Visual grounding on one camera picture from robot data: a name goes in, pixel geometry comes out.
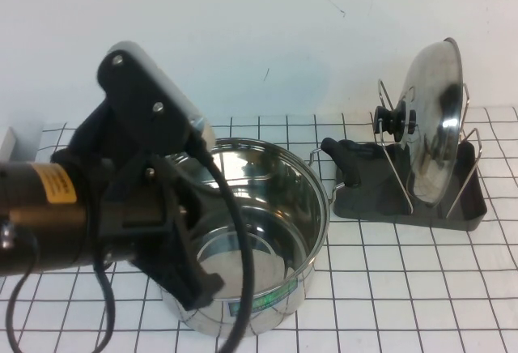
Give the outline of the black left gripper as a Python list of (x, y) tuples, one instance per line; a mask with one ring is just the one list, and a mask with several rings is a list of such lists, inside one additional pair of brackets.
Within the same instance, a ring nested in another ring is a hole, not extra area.
[(57, 266), (129, 259), (188, 311), (223, 288), (189, 239), (200, 202), (171, 161), (145, 148), (103, 101), (52, 156), (62, 195)]

